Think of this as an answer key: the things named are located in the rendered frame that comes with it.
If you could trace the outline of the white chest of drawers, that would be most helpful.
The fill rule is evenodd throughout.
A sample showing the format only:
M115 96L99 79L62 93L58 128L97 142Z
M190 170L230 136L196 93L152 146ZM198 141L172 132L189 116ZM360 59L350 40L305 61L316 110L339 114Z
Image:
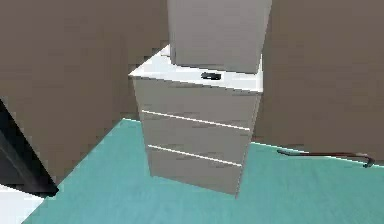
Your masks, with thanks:
M221 80L202 79L203 72L221 74ZM263 71L177 66L166 46L129 76L150 173L238 195L263 93Z

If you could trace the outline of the dark red curved bar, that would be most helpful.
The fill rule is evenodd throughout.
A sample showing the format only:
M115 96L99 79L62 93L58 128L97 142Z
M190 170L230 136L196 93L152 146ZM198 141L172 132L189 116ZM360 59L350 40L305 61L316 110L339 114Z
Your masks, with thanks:
M279 154L286 155L286 156L333 156L333 157L352 157L352 158L364 158L367 160L367 162L363 165L364 168L370 168L375 164L375 159L370 157L368 154L363 153L350 153L350 152L332 152L332 153L325 153L325 152L291 152L291 151L284 151L284 150L278 150Z

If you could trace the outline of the black door frame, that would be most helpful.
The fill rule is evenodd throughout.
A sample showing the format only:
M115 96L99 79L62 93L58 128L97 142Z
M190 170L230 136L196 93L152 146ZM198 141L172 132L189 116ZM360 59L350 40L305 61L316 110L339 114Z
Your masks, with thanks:
M42 198L59 191L1 99L0 184Z

